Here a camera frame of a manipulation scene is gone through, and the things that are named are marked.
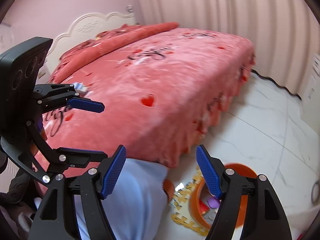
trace metal pivot bolt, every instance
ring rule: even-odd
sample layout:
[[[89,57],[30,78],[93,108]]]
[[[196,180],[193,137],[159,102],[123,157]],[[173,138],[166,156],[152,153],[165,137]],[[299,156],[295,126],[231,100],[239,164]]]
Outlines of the metal pivot bolt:
[[[96,174],[96,173],[97,173],[97,169],[92,168],[92,169],[88,170],[88,173],[89,173],[90,175]]]
[[[235,171],[233,169],[226,169],[226,174],[233,175],[235,174]]]
[[[65,160],[66,160],[66,156],[65,155],[63,155],[63,154],[61,154],[60,156],[59,156],[59,161],[61,161],[61,162],[64,162]]]
[[[43,181],[44,183],[49,183],[49,182],[50,182],[50,177],[49,177],[48,175],[44,175],[44,176],[42,177],[42,181]]]
[[[56,176],[56,180],[62,180],[63,179],[63,175],[62,174],[58,174],[57,176]]]
[[[266,181],[267,180],[267,177],[265,175],[259,175],[259,179],[262,180],[262,181]]]

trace dark fabric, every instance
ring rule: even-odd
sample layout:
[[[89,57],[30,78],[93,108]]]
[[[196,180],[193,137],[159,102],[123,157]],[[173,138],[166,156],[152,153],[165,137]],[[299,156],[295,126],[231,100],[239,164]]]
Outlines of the dark fabric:
[[[16,235],[14,230],[8,224],[2,212],[0,212],[0,234],[1,239],[5,240],[20,240],[20,238]]]
[[[22,200],[28,188],[30,177],[19,169],[15,178],[11,180],[8,193],[0,192],[0,205],[16,204]]]
[[[36,189],[35,181],[30,179],[26,193],[24,194],[22,201],[25,202],[34,211],[37,210],[34,199],[36,197],[41,197]]]
[[[0,206],[0,211],[1,211],[2,215],[4,216],[5,220],[7,221],[7,223],[9,224],[9,226],[15,232],[15,234],[17,236],[19,236],[16,222],[14,222],[13,219],[10,217],[8,211],[3,206]]]
[[[4,172],[5,168],[7,167],[7,164],[8,164],[8,157],[4,153],[4,150],[2,149],[0,144],[0,174]]]
[[[8,214],[15,222],[21,240],[27,240],[32,225],[31,216],[35,213],[26,203],[20,201],[7,207]]]

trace pink bedspread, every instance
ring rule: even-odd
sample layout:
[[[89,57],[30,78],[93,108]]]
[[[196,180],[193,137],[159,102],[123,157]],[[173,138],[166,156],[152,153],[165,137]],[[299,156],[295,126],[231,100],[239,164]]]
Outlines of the pink bedspread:
[[[93,60],[86,59],[89,64],[79,60],[78,51],[64,65],[76,64],[60,67],[53,81],[83,82],[89,87],[86,97],[103,102],[105,111],[65,107],[47,113],[49,145],[112,155],[123,144],[127,157],[176,167],[179,156],[217,124],[220,111],[247,80],[254,51],[252,43],[239,36],[172,26],[156,35],[131,37],[136,41],[127,45],[119,42],[119,49],[104,56],[93,53]],[[36,158],[47,166],[41,154]],[[82,173],[69,168],[65,175]]]

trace white curtain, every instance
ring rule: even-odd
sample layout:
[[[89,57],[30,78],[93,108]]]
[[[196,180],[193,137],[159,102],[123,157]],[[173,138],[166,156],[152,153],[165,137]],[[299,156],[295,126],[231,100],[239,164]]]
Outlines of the white curtain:
[[[304,0],[140,0],[146,24],[232,33],[251,40],[254,69],[300,96],[320,51],[320,27]]]

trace light blue cloth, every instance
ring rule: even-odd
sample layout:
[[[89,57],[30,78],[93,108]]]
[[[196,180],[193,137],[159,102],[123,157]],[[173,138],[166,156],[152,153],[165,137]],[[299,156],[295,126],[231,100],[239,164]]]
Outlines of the light blue cloth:
[[[117,240],[152,240],[167,204],[163,181],[168,168],[159,164],[126,159],[111,195],[102,201]],[[41,200],[35,199],[38,208]],[[75,196],[77,222],[82,240],[89,240],[79,195]]]

